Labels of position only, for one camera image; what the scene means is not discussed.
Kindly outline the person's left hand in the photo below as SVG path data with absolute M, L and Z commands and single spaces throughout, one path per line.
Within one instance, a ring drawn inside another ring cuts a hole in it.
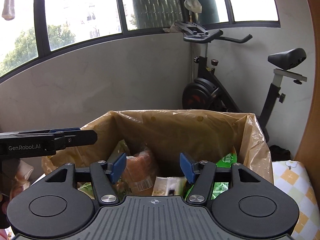
M 1 160 L 1 229 L 9 227 L 7 206 L 12 198 L 30 186 L 34 168 L 21 159 Z

